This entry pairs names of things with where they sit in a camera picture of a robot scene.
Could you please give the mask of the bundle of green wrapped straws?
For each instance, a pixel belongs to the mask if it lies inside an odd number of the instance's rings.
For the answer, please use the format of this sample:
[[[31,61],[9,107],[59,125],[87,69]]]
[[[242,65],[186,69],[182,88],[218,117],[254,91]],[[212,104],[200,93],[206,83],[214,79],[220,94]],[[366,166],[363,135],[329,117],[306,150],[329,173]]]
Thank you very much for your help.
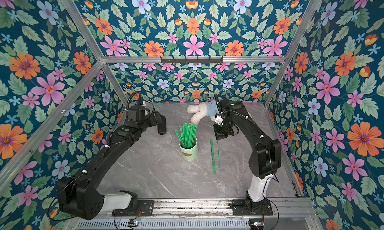
[[[182,148],[191,149],[195,146],[197,126],[192,123],[185,123],[175,131]]]

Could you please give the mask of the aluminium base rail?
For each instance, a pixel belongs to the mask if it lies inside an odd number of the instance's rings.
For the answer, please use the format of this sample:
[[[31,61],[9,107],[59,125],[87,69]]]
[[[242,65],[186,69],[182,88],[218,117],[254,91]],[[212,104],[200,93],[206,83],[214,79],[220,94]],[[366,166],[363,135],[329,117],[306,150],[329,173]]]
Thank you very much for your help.
[[[155,201],[151,217],[282,217],[306,218],[317,216],[310,198],[268,197],[273,209],[272,216],[234,216],[229,207],[232,200],[241,198],[203,199],[140,199]]]

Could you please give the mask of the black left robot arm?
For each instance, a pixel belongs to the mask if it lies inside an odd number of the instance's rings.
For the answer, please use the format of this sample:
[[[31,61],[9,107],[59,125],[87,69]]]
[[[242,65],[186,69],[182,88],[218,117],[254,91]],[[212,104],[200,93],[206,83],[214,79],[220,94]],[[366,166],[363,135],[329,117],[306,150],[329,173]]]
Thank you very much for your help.
[[[128,108],[125,120],[108,135],[105,147],[73,177],[62,178],[56,184],[60,211],[84,220],[117,209],[129,209],[135,213],[138,210],[137,194],[129,191],[101,194],[98,187],[120,156],[154,126],[159,134],[167,131],[166,118],[158,111],[148,110],[142,105]]]

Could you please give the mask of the light green storage cup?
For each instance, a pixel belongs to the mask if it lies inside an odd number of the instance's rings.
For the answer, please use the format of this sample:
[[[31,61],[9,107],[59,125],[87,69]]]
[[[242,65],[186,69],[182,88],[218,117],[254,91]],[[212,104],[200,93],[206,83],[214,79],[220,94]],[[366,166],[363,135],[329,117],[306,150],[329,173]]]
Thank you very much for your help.
[[[179,141],[179,147],[180,147],[181,153],[183,155],[183,158],[185,160],[194,161],[198,158],[199,149],[198,149],[198,141],[197,141],[196,137],[194,139],[194,144],[193,144],[192,148],[184,148],[180,141]]]

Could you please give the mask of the black wall hook rack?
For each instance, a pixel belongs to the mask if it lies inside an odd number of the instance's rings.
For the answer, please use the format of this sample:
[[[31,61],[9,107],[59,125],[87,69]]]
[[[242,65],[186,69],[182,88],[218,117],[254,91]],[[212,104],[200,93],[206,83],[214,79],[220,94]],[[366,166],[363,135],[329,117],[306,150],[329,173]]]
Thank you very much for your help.
[[[201,63],[201,64],[210,64],[210,63],[223,63],[223,57],[212,57],[212,56],[197,56],[197,57],[160,57],[161,63],[180,63],[180,64],[189,64],[189,63]]]

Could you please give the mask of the black remote control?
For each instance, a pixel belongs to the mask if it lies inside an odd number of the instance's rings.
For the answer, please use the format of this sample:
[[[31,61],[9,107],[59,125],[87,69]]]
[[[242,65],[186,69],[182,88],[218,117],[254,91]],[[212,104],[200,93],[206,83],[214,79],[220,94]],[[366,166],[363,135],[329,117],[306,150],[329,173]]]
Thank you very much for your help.
[[[167,132],[167,122],[166,122],[166,118],[163,115],[160,115],[160,120],[157,123],[157,127],[158,127],[158,134],[159,135],[166,134],[166,132]]]

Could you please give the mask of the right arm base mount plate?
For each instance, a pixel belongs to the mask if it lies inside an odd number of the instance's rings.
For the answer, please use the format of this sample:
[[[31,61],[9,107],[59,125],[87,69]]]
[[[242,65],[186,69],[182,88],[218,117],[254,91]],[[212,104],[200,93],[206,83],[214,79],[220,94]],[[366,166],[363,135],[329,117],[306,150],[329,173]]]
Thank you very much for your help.
[[[271,201],[264,199],[254,203],[251,199],[232,200],[229,207],[234,216],[272,216],[273,209]]]

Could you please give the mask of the white plush teddy bear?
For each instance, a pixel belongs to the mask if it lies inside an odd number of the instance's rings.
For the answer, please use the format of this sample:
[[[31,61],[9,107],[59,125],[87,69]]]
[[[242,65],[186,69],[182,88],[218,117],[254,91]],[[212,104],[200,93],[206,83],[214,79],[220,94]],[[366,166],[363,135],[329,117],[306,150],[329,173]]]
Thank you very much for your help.
[[[198,105],[189,105],[187,112],[193,114],[191,123],[196,126],[205,117],[209,117],[211,121],[215,121],[216,116],[219,115],[219,109],[215,100],[202,102]]]

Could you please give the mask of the green straw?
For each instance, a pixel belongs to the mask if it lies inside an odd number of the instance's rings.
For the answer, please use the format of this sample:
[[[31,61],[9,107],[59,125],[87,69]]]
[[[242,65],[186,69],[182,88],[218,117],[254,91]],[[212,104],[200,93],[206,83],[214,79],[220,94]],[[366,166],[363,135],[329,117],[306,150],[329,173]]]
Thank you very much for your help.
[[[211,150],[213,174],[216,174],[215,154],[214,154],[214,146],[213,146],[213,140],[212,139],[210,139],[210,150]]]
[[[216,141],[216,149],[218,157],[218,168],[221,169],[219,141]]]

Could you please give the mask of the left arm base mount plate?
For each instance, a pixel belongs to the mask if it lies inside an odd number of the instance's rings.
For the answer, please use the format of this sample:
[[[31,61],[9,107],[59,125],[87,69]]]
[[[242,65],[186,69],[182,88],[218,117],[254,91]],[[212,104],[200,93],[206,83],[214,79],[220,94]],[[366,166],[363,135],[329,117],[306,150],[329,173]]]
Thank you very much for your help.
[[[153,200],[133,200],[125,209],[113,210],[113,217],[150,217],[154,210]]]

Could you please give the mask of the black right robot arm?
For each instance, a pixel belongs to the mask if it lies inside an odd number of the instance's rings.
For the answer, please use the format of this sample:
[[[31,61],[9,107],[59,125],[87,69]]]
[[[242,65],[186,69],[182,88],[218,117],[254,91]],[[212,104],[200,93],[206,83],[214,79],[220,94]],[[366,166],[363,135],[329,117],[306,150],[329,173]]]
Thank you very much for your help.
[[[216,140],[241,132],[248,140],[252,153],[249,168],[253,174],[251,186],[246,192],[242,204],[230,204],[233,210],[244,209],[250,215],[261,211],[268,212],[271,201],[266,197],[270,182],[282,165],[282,144],[278,139],[271,139],[249,115],[243,103],[219,100],[215,97],[218,113],[215,114],[214,132]]]

